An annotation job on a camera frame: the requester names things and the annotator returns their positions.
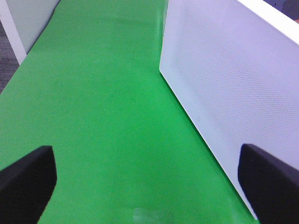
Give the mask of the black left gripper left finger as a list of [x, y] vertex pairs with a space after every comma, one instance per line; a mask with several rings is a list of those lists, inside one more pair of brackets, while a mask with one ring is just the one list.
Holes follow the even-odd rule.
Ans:
[[41, 146], [0, 172], [0, 222], [36, 224], [57, 183], [52, 146]]

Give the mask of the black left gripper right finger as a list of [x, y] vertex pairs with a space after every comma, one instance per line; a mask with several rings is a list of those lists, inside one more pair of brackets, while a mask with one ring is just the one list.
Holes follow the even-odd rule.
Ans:
[[262, 224], [299, 222], [299, 171], [253, 144], [243, 144], [239, 184]]

